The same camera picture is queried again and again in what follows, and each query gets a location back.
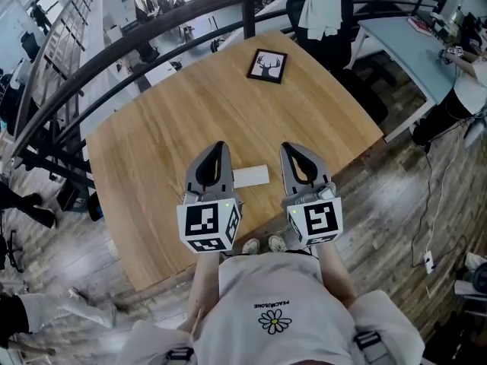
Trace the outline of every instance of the wooden table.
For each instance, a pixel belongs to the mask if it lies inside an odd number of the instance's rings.
[[[288,54],[281,84],[246,78],[258,48]],[[269,168],[270,184],[238,189],[243,236],[282,212],[283,141],[317,152],[335,174],[381,136],[328,71],[272,32],[163,80],[114,113],[87,143],[107,226],[130,281],[142,290],[196,260],[179,241],[176,206],[186,168],[210,144],[227,142],[234,169]]]

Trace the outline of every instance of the shoulder strap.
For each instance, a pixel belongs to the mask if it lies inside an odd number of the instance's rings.
[[[377,332],[360,332],[354,341],[369,365],[396,365]]]

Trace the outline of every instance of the office desk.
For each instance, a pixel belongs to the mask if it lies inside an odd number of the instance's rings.
[[[392,141],[401,132],[425,115],[433,106],[441,103],[455,83],[454,64],[438,62],[438,53],[444,48],[433,36],[419,33],[407,22],[407,17],[388,17],[360,21],[360,30],[352,50],[352,68],[366,36],[373,37],[384,51],[415,82],[426,97],[426,103],[405,122],[384,138]]]
[[[246,78],[256,49],[285,52],[281,84]],[[238,189],[239,236],[282,212],[279,147],[293,141],[334,174],[382,133],[318,62],[280,32],[250,38],[193,63],[114,113],[87,138],[98,197],[137,290],[196,260],[179,240],[176,206],[186,169],[222,140],[232,167],[267,164],[270,183]]]

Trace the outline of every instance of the white t-shirt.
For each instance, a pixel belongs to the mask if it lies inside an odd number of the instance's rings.
[[[419,333],[384,292],[347,310],[323,286],[312,257],[242,255],[221,264],[220,276],[220,301],[194,336],[137,322],[117,364],[159,364],[169,350],[191,346],[198,365],[362,365],[353,338],[364,331],[378,332],[398,364],[421,361]]]
[[[474,115],[487,102],[487,58],[480,57],[472,65],[477,79],[461,71],[454,90],[458,100]]]

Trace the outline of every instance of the black pants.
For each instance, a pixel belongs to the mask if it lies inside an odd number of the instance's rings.
[[[42,199],[37,194],[20,197],[13,192],[3,182],[0,182],[0,209],[16,208],[29,215],[36,222],[51,228],[56,222],[54,214],[47,210],[35,208],[34,205],[42,203]]]
[[[436,135],[449,129],[459,120],[471,117],[471,115],[452,89],[441,104],[433,108],[428,117],[421,120],[412,134],[412,140],[424,146]]]
[[[49,19],[46,18],[44,21],[37,22],[37,26],[43,29],[44,35],[49,33],[49,28],[51,28],[52,24]]]

